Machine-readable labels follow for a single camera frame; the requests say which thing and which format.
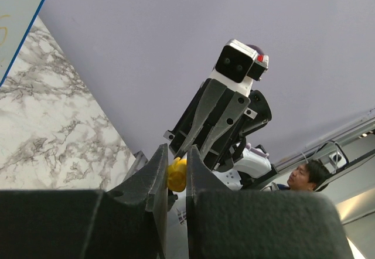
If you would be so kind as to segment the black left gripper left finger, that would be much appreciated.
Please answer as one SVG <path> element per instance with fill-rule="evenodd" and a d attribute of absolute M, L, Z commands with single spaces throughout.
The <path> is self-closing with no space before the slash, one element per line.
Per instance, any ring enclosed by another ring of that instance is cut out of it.
<path fill-rule="evenodd" d="M 168 148 L 108 192 L 2 190 L 2 258 L 164 258 Z"/>

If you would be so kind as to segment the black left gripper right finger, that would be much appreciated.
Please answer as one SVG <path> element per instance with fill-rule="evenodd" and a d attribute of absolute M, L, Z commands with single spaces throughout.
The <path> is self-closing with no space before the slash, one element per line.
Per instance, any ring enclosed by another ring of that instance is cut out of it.
<path fill-rule="evenodd" d="M 187 153 L 190 258 L 352 258 L 333 203 L 309 192 L 233 191 Z"/>

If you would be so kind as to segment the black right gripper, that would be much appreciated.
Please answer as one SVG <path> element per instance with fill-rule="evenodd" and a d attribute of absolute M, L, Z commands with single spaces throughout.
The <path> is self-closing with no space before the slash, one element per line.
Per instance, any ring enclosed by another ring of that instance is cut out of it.
<path fill-rule="evenodd" d="M 207 79 L 164 137 L 175 158 L 183 157 L 195 145 L 209 169 L 229 169 L 240 157 L 246 137 L 271 119 L 270 107 L 260 91 L 244 96 L 216 79 Z"/>

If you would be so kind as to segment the yellow marker cap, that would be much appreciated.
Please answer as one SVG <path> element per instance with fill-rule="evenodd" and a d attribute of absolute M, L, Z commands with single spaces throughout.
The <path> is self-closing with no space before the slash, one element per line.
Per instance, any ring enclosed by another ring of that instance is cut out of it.
<path fill-rule="evenodd" d="M 168 166 L 168 189 L 173 192 L 183 192 L 186 188 L 187 159 L 176 158 Z"/>

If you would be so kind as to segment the blue framed whiteboard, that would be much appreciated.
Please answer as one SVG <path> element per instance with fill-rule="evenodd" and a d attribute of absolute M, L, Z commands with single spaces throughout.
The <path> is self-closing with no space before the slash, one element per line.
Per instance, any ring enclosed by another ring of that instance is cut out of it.
<path fill-rule="evenodd" d="M 3 83 L 45 0 L 1 0 L 1 83 Z"/>

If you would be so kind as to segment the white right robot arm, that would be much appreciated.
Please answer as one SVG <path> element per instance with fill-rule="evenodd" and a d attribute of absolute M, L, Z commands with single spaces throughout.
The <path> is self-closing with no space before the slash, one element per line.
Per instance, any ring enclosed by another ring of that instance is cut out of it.
<path fill-rule="evenodd" d="M 262 145 L 247 143 L 247 136 L 272 119 L 270 107 L 258 90 L 242 95 L 215 79 L 198 89 L 174 129 L 165 132 L 175 158 L 183 158 L 192 146 L 203 163 L 220 176 L 237 171 L 238 188 L 250 188 L 276 174 Z"/>

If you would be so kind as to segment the person with black hair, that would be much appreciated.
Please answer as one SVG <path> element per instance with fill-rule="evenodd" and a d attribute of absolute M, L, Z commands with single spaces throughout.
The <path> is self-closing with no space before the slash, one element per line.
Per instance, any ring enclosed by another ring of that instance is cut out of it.
<path fill-rule="evenodd" d="M 288 189 L 313 192 L 329 174 L 327 167 L 320 160 L 312 159 L 291 172 L 287 180 Z"/>

